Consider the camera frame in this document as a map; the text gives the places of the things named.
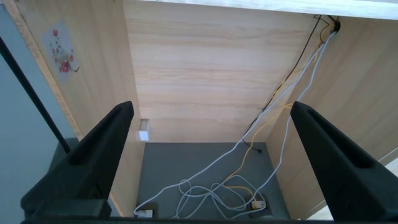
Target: tangled cable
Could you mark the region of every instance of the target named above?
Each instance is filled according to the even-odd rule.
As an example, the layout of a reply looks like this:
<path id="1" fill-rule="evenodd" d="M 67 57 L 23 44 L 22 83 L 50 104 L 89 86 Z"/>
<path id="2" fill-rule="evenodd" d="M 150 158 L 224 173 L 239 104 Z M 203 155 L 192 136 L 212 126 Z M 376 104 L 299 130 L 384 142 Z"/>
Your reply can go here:
<path id="1" fill-rule="evenodd" d="M 214 184 L 211 185 L 210 189 L 209 189 L 209 188 L 206 188 L 206 187 L 203 187 L 203 186 L 199 186 L 199 185 L 197 185 L 197 186 L 192 186 L 191 183 L 190 183 L 190 181 L 191 181 L 193 178 L 195 178 L 196 176 L 198 176 L 198 175 L 204 173 L 207 169 L 209 169 L 213 164 L 215 164 L 216 162 L 218 162 L 218 161 L 219 161 L 220 159 L 222 159 L 224 156 L 226 156 L 226 155 L 228 155 L 229 153 L 233 152 L 233 151 L 236 149 L 236 147 L 238 146 L 238 144 L 239 144 L 239 143 L 251 132 L 251 130 L 257 125 L 257 123 L 259 122 L 261 116 L 264 115 L 264 114 L 266 114 L 266 113 L 278 102 L 278 100 L 302 78 L 303 74 L 307 71 L 307 68 L 309 67 L 309 65 L 311 64 L 311 62 L 312 62 L 312 61 L 317 57 L 317 55 L 319 54 L 319 56 L 317 57 L 315 66 L 314 66 L 314 68 L 313 68 L 313 71 L 312 71 L 310 83 L 307 85 L 306 89 L 304 89 L 304 91 L 301 93 L 301 95 L 299 96 L 299 98 L 297 99 L 297 101 L 300 100 L 301 97 L 303 97 L 303 95 L 305 94 L 305 92 L 311 87 L 312 82 L 313 82 L 313 78 L 314 78 L 314 76 L 315 76 L 315 72 L 316 72 L 316 70 L 317 70 L 317 68 L 318 68 L 319 61 L 321 60 L 321 58 L 322 58 L 322 56 L 323 56 L 323 53 L 324 53 L 324 51 L 325 51 L 325 49 L 326 49 L 326 47 L 327 47 L 327 45 L 328 45 L 330 39 L 331 39 L 335 34 L 336 34 L 336 33 L 334 32 L 334 33 L 332 33 L 332 34 L 329 35 L 329 38 L 326 40 L 326 42 L 325 42 L 324 44 L 321 44 L 321 46 L 318 48 L 318 50 L 312 55 L 311 59 L 307 62 L 306 66 L 304 67 L 303 71 L 301 72 L 299 78 L 298 78 L 296 81 L 294 81 L 292 84 L 290 84 L 290 85 L 289 85 L 289 86 L 288 86 L 288 87 L 275 99 L 275 101 L 270 105 L 270 107 L 268 107 L 266 110 L 264 110 L 264 111 L 259 115 L 258 119 L 256 120 L 256 122 L 254 122 L 254 124 L 251 126 L 251 128 L 249 129 L 249 131 L 247 131 L 247 132 L 243 135 L 243 137 L 234 145 L 234 147 L 233 147 L 231 150 L 229 150 L 228 152 L 224 153 L 224 154 L 221 155 L 219 158 L 215 159 L 211 164 L 209 164 L 209 165 L 206 166 L 203 170 L 197 172 L 196 174 L 194 174 L 194 175 L 191 176 L 190 178 L 188 178 L 188 179 L 182 179 L 182 180 L 180 181 L 180 183 L 178 183 L 178 184 L 173 184 L 173 185 L 164 187 L 159 193 L 157 193 L 156 195 L 154 195 L 154 196 L 151 197 L 150 199 L 146 200 L 145 202 L 143 202 L 143 203 L 140 204 L 139 206 L 137 206 L 136 209 L 134 209 L 134 214 L 137 214 L 137 210 L 138 210 L 139 208 L 141 208 L 143 205 L 145 205 L 146 203 L 148 203 L 148 202 L 150 202 L 151 200 L 153 200 L 153 199 L 155 199 L 156 197 L 158 197 L 163 191 L 165 191 L 165 190 L 167 190 L 167 189 L 170 189 L 170 188 L 172 188 L 172 187 L 178 187 L 179 191 L 180 191 L 181 194 L 182 194 L 182 197 L 181 197 L 181 199 L 180 199 L 180 201 L 179 201 L 179 203 L 178 203 L 178 205 L 177 205 L 176 213 L 175 213 L 175 215 L 173 216 L 173 218 L 190 218 L 190 217 L 192 217 L 192 216 L 199 210 L 200 206 L 203 204 L 203 202 L 204 202 L 208 197 L 211 197 L 211 198 L 212 198 L 212 200 L 213 200 L 213 202 L 214 202 L 216 208 L 218 209 L 218 211 L 220 211 L 221 215 L 222 215 L 224 218 L 236 218 L 236 217 L 239 217 L 239 216 L 241 216 L 241 215 L 246 215 L 246 214 L 249 214 L 249 213 L 252 213 L 252 212 L 258 212 L 258 211 L 260 211 L 260 210 L 263 210 L 264 208 L 258 208 L 258 209 L 255 209 L 255 210 L 242 212 L 243 210 L 246 209 L 246 206 L 247 206 L 249 203 L 251 203 L 252 200 L 255 199 L 255 196 L 256 196 L 256 194 L 258 193 L 258 191 L 260 191 L 260 190 L 271 180 L 271 178 L 275 175 L 275 173 L 276 173 L 277 170 L 279 169 L 280 165 L 282 164 L 282 156 L 283 156 L 283 152 L 284 152 L 284 148 L 285 148 L 286 137 L 287 137 L 287 133 L 288 133 L 288 130 L 289 130 L 289 121 L 290 121 L 291 117 L 289 117 L 289 118 L 287 119 L 287 122 L 286 122 L 286 129 L 285 129 L 286 131 L 285 131 L 284 141 L 283 141 L 283 144 L 282 144 L 282 149 L 280 150 L 279 163 L 278 163 L 278 165 L 276 166 L 276 168 L 274 169 L 274 171 L 272 172 L 272 174 L 268 177 L 268 179 L 267 179 L 261 186 L 259 186 L 258 188 L 255 188 L 255 187 L 254 187 L 252 184 L 250 184 L 244 177 L 242 177 L 242 176 L 240 176 L 240 175 L 232 175 L 232 176 L 230 176 L 230 177 L 227 177 L 227 178 L 226 178 L 224 181 L 222 181 L 221 183 L 214 183 Z M 254 191 L 254 193 L 253 193 L 253 195 L 252 195 L 252 197 L 251 197 L 250 200 L 248 200 L 248 201 L 246 202 L 246 201 L 242 198 L 242 196 L 240 196 L 236 191 L 234 191 L 233 189 L 228 188 L 228 186 L 225 186 L 225 185 L 224 185 L 225 183 L 227 183 L 227 181 L 229 181 L 229 180 L 231 180 L 231 179 L 233 179 L 233 178 L 240 178 L 240 179 L 242 179 L 243 181 L 245 181 L 246 183 L 248 183 L 248 185 L 249 185 L 250 187 L 252 187 L 253 189 L 255 189 L 255 191 Z M 182 188 L 181 188 L 181 185 L 183 185 L 183 184 L 188 184 L 188 185 L 189 185 L 189 189 L 186 190 L 185 192 L 184 192 L 184 191 L 182 190 Z M 236 194 L 236 195 L 242 200 L 242 205 L 239 205 L 239 206 L 237 206 L 237 207 L 230 207 L 230 206 L 228 206 L 227 204 L 225 204 L 224 201 L 222 201 L 222 199 L 216 194 L 216 191 L 217 191 L 220 187 L 222 187 L 222 188 L 224 188 L 224 189 L 227 189 L 227 190 L 230 190 L 232 193 Z M 195 195 L 195 194 L 192 194 L 192 190 L 193 190 L 193 189 L 202 189 L 202 190 L 205 191 L 205 193 L 196 194 L 196 195 Z M 187 204 L 187 202 L 188 202 L 188 200 L 189 200 L 190 198 L 202 198 L 202 200 L 201 200 L 201 202 L 199 203 L 199 205 L 197 206 L 197 208 L 194 209 L 189 215 L 187 215 L 186 217 L 180 217 L 180 213 L 182 212 L 184 206 Z M 241 213 L 239 213 L 239 214 L 237 214 L 237 215 L 235 215 L 235 216 L 233 216 L 233 217 L 226 217 L 225 214 L 221 211 L 220 205 L 223 206 L 223 207 L 224 207 L 225 209 L 227 209 L 227 210 L 233 210 L 233 211 L 237 211 L 237 212 L 241 212 Z"/>

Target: floral decal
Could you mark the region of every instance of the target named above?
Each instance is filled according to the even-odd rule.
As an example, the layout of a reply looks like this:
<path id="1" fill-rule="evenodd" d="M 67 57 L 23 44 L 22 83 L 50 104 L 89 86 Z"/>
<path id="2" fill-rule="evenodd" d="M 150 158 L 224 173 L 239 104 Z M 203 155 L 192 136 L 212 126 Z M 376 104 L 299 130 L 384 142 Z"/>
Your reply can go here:
<path id="1" fill-rule="evenodd" d="M 52 31 L 52 35 L 55 41 L 55 46 L 53 45 L 53 43 L 50 43 L 50 47 L 52 49 L 52 59 L 57 65 L 59 72 L 76 72 L 79 68 L 72 69 L 70 65 L 71 62 L 73 62 L 73 49 L 71 49 L 70 53 L 68 53 L 65 49 L 62 48 L 57 29 L 54 29 Z"/>

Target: gray wall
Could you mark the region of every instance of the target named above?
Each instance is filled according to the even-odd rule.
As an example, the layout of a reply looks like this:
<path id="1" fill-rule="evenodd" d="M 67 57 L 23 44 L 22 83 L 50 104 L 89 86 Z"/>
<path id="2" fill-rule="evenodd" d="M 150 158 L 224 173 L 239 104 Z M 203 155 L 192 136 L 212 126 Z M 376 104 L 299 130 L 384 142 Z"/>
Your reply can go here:
<path id="1" fill-rule="evenodd" d="M 0 36 L 65 138 L 75 134 L 12 19 L 0 7 Z M 0 57 L 0 223 L 19 223 L 21 197 L 48 171 L 57 139 Z"/>

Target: flower sticker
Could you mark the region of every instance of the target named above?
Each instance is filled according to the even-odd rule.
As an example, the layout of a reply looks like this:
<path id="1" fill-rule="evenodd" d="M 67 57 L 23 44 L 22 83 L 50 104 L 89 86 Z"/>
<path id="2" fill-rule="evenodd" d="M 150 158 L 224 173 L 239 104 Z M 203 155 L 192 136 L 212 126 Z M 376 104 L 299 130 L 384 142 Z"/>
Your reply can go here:
<path id="1" fill-rule="evenodd" d="M 58 71 L 61 73 L 68 73 L 69 71 L 74 71 L 76 70 L 71 68 L 71 62 L 73 62 L 73 49 L 71 49 L 70 53 L 68 53 L 63 47 L 60 42 L 60 38 L 58 36 L 58 30 L 53 29 L 52 31 L 54 41 L 55 41 L 55 46 L 50 43 L 50 47 L 52 48 L 52 58 L 54 62 L 57 64 Z"/>
<path id="2" fill-rule="evenodd" d="M 52 25 L 41 36 L 48 63 L 60 83 L 79 70 L 69 31 L 63 19 Z"/>

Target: wooden panel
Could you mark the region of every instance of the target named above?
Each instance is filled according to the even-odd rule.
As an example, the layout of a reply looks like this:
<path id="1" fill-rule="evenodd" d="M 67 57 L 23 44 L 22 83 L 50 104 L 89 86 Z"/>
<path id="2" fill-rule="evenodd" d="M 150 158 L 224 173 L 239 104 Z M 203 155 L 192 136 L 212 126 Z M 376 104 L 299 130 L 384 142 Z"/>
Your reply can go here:
<path id="1" fill-rule="evenodd" d="M 122 2 L 18 1 L 17 5 L 39 46 L 40 51 L 33 53 L 47 80 L 52 77 L 49 68 L 43 68 L 41 58 L 51 58 L 40 53 L 44 52 L 40 36 L 59 19 L 65 20 L 80 69 L 62 85 L 54 77 L 62 93 L 55 94 L 65 99 L 82 135 L 118 103 L 133 102 L 135 115 L 111 191 L 121 215 L 131 216 L 136 206 L 144 144 L 136 138 L 141 116 Z"/>
<path id="2" fill-rule="evenodd" d="M 342 18 L 319 65 L 314 85 L 302 102 L 314 107 L 376 159 L 391 161 L 398 146 L 398 22 Z M 307 86 L 305 74 L 292 92 L 293 102 Z M 289 111 L 278 119 L 267 147 L 279 160 Z M 306 219 L 322 206 L 323 195 L 299 136 L 290 126 L 279 185 L 293 219 Z"/>
<path id="3" fill-rule="evenodd" d="M 398 0 L 141 0 L 282 12 L 398 19 Z"/>
<path id="4" fill-rule="evenodd" d="M 237 141 L 292 69 L 316 22 L 303 14 L 158 2 L 125 1 L 124 10 L 152 142 Z"/>

